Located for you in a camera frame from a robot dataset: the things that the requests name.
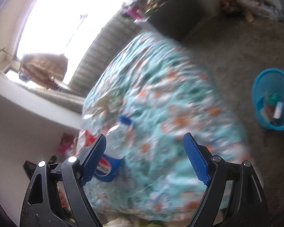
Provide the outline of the Pepsi plastic bottle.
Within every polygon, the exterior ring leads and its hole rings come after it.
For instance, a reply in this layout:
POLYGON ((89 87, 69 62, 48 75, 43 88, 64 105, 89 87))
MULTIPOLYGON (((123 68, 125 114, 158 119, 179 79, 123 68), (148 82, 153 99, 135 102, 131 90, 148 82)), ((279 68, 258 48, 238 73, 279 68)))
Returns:
POLYGON ((131 119, 120 115, 116 125, 105 135, 106 149, 95 171, 98 180, 111 182, 115 178, 123 158, 128 153, 129 139, 127 136, 131 125, 131 119))

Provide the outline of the red white snack bag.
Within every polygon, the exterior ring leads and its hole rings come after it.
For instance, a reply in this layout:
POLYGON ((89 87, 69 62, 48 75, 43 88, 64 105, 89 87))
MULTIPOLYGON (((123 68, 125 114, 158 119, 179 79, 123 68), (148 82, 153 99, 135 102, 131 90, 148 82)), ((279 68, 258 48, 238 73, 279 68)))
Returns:
POLYGON ((87 129, 80 130, 77 138, 76 155, 78 155, 83 148, 93 145, 98 136, 99 135, 91 134, 87 129))

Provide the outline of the blue plastic waste basket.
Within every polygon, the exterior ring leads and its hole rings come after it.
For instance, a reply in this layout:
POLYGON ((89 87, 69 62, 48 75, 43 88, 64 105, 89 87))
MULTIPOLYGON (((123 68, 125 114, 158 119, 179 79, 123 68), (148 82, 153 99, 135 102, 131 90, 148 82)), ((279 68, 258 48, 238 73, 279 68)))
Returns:
POLYGON ((263 128, 284 130, 284 72, 276 68, 262 71, 253 83, 252 102, 263 128))

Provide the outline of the floral teal quilt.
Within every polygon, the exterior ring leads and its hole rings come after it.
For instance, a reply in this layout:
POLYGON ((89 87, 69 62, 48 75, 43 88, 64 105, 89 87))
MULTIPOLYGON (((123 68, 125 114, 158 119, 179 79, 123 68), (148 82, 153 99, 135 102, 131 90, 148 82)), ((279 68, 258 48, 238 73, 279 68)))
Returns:
POLYGON ((184 151, 185 133, 226 161, 251 158, 246 133, 209 71, 158 33, 138 35, 112 60, 84 102, 83 127, 106 134, 120 115, 133 123, 115 139, 125 153, 116 178, 84 188, 100 214, 189 219, 206 187, 184 151))

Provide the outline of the beige quilted jacket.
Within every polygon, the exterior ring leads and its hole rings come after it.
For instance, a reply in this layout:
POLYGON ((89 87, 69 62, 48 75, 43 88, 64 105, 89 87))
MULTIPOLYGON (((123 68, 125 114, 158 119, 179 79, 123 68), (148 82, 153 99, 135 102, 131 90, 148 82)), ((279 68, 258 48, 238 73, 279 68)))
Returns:
POLYGON ((68 59, 63 54, 25 54, 20 63, 19 78, 33 81, 45 89, 56 90, 55 80, 63 81, 68 68, 68 59))

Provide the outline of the dark grey cabinet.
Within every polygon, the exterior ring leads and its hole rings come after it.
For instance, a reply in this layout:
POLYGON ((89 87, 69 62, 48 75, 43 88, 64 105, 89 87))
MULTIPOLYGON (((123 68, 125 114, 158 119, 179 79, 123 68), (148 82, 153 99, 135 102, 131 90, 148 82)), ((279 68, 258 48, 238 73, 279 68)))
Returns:
POLYGON ((143 30, 158 32, 180 42, 203 16, 197 0, 168 0, 150 17, 134 22, 143 30))

